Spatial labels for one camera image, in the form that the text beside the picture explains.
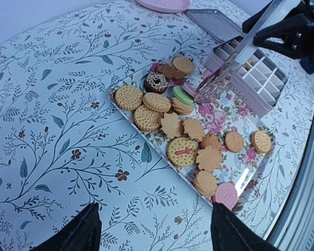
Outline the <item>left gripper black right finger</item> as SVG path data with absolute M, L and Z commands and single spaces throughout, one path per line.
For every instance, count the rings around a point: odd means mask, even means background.
M 222 203 L 213 203 L 210 232 L 214 251 L 279 251 L 250 230 Z

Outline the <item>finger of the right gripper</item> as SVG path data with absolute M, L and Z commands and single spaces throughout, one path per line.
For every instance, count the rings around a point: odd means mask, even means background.
M 297 49 L 296 33 L 301 25 L 302 14 L 291 16 L 259 31 L 253 39 L 253 44 L 294 60 L 308 58 Z

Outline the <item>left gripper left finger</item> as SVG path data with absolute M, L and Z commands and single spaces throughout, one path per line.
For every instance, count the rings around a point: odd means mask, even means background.
M 99 250 L 101 229 L 99 204 L 90 203 L 62 230 L 33 250 Z

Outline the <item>compartment tin box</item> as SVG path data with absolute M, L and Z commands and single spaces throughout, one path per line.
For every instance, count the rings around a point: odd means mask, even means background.
M 215 47 L 204 67 L 215 72 L 242 40 L 243 37 L 238 36 Z M 283 71 L 261 50 L 256 50 L 233 77 L 229 89 L 262 118 L 276 106 L 287 81 Z

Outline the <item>floral cookie tray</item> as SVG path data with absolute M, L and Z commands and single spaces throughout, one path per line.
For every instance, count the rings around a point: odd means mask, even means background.
M 233 183 L 239 199 L 256 171 L 265 166 L 275 145 L 269 128 L 229 92 L 222 94 L 222 105 L 187 105 L 174 97 L 174 86 L 199 83 L 206 69 L 196 64 L 194 71 L 180 84 L 168 82 L 163 94 L 147 92 L 144 80 L 149 73 L 168 71 L 171 57 L 148 65 L 111 87 L 109 98 L 130 125 L 144 139 L 141 161 L 149 163 L 158 153 L 182 180 L 213 204 L 221 183 Z M 268 153 L 258 153 L 251 141 L 256 131 L 271 139 Z

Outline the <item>metal tongs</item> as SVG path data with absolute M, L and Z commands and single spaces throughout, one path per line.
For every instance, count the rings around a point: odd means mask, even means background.
M 260 30 L 283 20 L 299 3 L 300 1 L 297 0 L 272 1 L 222 66 L 199 84 L 194 101 L 199 104 L 208 104 L 220 96 L 242 65 L 257 50 L 257 46 L 253 44 L 255 35 Z

